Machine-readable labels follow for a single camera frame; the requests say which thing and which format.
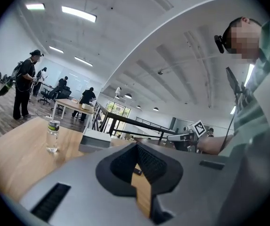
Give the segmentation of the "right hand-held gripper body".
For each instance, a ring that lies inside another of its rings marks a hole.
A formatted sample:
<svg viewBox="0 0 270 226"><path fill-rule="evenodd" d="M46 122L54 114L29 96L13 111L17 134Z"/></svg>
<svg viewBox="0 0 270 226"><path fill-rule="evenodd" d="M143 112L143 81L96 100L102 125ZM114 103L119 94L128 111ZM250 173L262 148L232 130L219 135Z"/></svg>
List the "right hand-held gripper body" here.
<svg viewBox="0 0 270 226"><path fill-rule="evenodd" d="M206 128L201 121L197 121L190 126L187 126L183 134L192 133L192 137L188 141L174 142L176 150L198 153L197 143L201 136L206 133Z"/></svg>

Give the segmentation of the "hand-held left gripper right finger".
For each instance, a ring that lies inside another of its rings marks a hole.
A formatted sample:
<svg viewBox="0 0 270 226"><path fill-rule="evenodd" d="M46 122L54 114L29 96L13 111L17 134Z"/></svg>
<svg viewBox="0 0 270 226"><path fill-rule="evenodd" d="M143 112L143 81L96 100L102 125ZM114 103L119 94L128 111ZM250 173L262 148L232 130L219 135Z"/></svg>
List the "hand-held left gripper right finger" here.
<svg viewBox="0 0 270 226"><path fill-rule="evenodd" d="M221 209L234 180L234 154L216 156L137 144L151 181L150 218L137 226L222 226Z"/></svg>

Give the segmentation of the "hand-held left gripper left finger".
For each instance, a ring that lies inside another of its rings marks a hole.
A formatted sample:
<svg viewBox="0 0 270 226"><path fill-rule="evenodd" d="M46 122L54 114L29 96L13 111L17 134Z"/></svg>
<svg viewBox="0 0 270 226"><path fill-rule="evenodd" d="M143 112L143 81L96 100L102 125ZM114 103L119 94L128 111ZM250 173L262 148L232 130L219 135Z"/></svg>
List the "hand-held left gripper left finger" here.
<svg viewBox="0 0 270 226"><path fill-rule="evenodd" d="M154 226L134 197L108 192L97 180L96 167L125 147L114 146L69 160L35 183L20 199L31 211L56 183L70 187L49 219L52 226Z"/></svg>

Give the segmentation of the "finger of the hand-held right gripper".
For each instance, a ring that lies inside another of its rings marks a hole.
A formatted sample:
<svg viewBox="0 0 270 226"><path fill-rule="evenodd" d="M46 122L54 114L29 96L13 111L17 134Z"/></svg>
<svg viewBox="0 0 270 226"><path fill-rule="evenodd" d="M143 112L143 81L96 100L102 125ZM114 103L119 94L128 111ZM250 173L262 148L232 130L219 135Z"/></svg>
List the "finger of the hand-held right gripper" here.
<svg viewBox="0 0 270 226"><path fill-rule="evenodd" d="M188 141L192 137L192 133L186 134L174 134L167 136L168 141L179 142L179 141Z"/></svg>

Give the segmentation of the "grey box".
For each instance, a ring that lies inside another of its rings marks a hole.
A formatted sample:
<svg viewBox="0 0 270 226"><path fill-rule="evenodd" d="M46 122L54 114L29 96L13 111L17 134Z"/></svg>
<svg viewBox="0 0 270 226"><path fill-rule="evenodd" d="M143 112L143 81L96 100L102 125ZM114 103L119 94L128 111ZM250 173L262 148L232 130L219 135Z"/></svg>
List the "grey box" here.
<svg viewBox="0 0 270 226"><path fill-rule="evenodd" d="M111 137L107 133L92 129L85 129L79 145L79 151L83 153L92 153L107 149L111 146Z"/></svg>

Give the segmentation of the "person's right forearm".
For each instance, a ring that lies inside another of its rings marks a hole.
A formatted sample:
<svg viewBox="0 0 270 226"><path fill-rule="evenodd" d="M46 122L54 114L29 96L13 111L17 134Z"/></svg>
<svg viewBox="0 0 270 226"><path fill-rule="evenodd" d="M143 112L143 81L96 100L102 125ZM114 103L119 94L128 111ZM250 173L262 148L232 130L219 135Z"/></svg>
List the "person's right forearm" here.
<svg viewBox="0 0 270 226"><path fill-rule="evenodd" d="M229 156L233 146L228 144L233 139L233 135L225 137L202 137L197 143L197 149L212 155Z"/></svg>

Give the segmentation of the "dark wooden table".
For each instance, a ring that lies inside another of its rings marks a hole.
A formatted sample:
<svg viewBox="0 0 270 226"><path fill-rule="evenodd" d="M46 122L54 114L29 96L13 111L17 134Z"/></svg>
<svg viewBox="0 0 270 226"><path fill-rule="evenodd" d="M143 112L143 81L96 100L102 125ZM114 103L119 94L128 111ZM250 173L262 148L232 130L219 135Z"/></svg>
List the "dark wooden table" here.
<svg viewBox="0 0 270 226"><path fill-rule="evenodd" d="M143 144L146 144L146 145L147 144L153 144L153 145L158 145L158 146L162 146L162 147L165 147L165 148L175 149L173 143L165 141L165 140L159 141L158 139L139 138L139 137L134 138L134 140L136 142L140 142L140 143L143 143Z"/></svg>

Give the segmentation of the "thin stair railing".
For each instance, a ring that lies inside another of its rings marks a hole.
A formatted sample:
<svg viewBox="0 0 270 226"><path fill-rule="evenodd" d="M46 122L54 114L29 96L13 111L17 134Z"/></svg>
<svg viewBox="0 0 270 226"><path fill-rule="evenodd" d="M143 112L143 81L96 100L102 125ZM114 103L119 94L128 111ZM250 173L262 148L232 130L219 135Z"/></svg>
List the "thin stair railing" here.
<svg viewBox="0 0 270 226"><path fill-rule="evenodd" d="M135 121L138 121L139 123L146 124L146 125L148 125L148 126L152 126L152 127L155 127L155 128L160 128L160 129L168 130L168 131L170 131L170 132L175 133L175 131L172 130L172 129L168 129L168 128L164 127L164 126L155 124L155 123L153 123L153 122L151 122L151 121L144 120L144 119L142 119L142 118L140 118L140 117L136 117Z"/></svg>

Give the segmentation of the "black metal railing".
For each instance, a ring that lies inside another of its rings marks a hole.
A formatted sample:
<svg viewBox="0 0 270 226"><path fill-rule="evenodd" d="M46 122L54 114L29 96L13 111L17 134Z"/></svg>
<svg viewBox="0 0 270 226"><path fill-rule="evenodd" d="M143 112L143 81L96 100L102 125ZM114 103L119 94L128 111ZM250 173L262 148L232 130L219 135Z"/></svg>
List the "black metal railing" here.
<svg viewBox="0 0 270 226"><path fill-rule="evenodd" d="M130 140L131 137L151 138L167 140L167 136L176 134L168 130L155 128L135 121L135 119L125 118L106 110L101 104L96 103L92 115L90 129L103 133L108 133L111 137Z"/></svg>

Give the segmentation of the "person's green printed t-shirt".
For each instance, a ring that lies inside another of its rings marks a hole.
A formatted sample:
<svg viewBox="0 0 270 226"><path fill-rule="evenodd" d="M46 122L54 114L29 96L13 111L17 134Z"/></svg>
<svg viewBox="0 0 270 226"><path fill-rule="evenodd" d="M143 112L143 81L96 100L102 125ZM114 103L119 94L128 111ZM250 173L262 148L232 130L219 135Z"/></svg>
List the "person's green printed t-shirt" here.
<svg viewBox="0 0 270 226"><path fill-rule="evenodd" d="M245 92L236 100L234 137L228 144L233 148L270 130L270 21L262 24L258 59L248 62L254 70Z"/></svg>

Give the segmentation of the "clear water bottle green band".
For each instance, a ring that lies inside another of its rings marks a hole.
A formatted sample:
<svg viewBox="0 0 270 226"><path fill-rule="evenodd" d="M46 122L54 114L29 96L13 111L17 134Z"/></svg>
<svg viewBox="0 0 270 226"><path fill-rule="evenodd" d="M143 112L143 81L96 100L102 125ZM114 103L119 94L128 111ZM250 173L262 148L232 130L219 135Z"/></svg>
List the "clear water bottle green band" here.
<svg viewBox="0 0 270 226"><path fill-rule="evenodd" d="M51 152L57 152L58 146L58 135L59 135L60 122L59 121L49 121L48 130L46 135L46 149Z"/></svg>

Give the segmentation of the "black chest-mounted display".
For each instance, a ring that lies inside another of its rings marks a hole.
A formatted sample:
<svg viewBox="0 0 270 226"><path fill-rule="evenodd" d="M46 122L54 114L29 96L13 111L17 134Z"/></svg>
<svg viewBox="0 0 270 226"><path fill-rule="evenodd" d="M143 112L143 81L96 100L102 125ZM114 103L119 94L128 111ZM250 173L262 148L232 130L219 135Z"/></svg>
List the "black chest-mounted display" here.
<svg viewBox="0 0 270 226"><path fill-rule="evenodd" d="M236 79L235 75L233 74L232 70L229 67L226 68L226 73L229 85L231 86L233 92L235 94L243 94L245 92L244 83L241 82L241 84L239 84L238 80Z"/></svg>

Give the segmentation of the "large glass window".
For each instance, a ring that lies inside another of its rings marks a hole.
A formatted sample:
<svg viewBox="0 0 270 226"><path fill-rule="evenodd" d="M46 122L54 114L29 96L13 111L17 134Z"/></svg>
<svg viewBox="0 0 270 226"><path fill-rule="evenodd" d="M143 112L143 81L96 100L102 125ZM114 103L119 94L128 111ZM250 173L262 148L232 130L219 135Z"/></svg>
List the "large glass window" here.
<svg viewBox="0 0 270 226"><path fill-rule="evenodd" d="M123 106L119 103L116 103L114 101L109 100L107 105L106 105L106 109L113 114L128 118L131 112L131 109Z"/></svg>

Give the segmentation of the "light wooden table white legs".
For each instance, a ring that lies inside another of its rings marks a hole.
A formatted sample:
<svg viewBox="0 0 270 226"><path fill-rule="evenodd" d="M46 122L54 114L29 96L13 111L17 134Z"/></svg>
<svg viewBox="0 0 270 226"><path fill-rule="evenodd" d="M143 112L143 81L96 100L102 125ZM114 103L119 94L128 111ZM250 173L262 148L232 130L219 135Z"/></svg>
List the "light wooden table white legs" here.
<svg viewBox="0 0 270 226"><path fill-rule="evenodd" d="M57 108L58 105L62 105L64 107L61 119L63 119L63 115L64 115L64 112L65 112L66 108L72 109L73 111L76 110L78 112L87 114L87 117L86 117L87 122L90 122L91 116L93 115L93 109L92 110L83 110L81 104L75 103L72 100L69 100L69 99L57 99L55 101L54 108L53 108L52 115L51 115L52 120L54 119L55 111L56 111L56 108Z"/></svg>
<svg viewBox="0 0 270 226"><path fill-rule="evenodd" d="M0 137L0 194L6 204L21 218L34 225L52 226L34 216L20 204L22 196L39 180L76 157L85 156L79 151L82 133L61 128L59 151L49 153L45 146L47 121L34 118ZM135 176L138 208L148 218L150 188L144 177Z"/></svg>

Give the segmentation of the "black office chair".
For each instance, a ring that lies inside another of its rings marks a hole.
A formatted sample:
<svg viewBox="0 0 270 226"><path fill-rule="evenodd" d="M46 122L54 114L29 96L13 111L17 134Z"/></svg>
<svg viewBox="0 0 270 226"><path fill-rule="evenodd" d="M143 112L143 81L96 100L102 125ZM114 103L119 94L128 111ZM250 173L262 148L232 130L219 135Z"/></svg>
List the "black office chair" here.
<svg viewBox="0 0 270 226"><path fill-rule="evenodd" d="M57 99L68 99L71 95L70 88L67 86L64 86L55 96L54 101Z"/></svg>
<svg viewBox="0 0 270 226"><path fill-rule="evenodd" d="M45 104L50 105L49 101L54 100L52 92L53 92L53 90L48 90L48 89L45 89L45 91L41 91L42 98L38 99L37 102L38 103L43 102L43 105L45 105Z"/></svg>

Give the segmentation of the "green black pouch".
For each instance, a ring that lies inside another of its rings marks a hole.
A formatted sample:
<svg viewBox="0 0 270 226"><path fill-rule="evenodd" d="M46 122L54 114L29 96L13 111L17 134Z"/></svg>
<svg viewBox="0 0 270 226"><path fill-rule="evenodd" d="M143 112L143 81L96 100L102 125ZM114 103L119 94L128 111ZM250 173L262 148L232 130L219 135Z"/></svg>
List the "green black pouch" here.
<svg viewBox="0 0 270 226"><path fill-rule="evenodd" d="M0 89L0 96L4 96L5 94L7 94L9 92L9 90L12 88L14 83L15 83L14 79L8 78L8 81Z"/></svg>

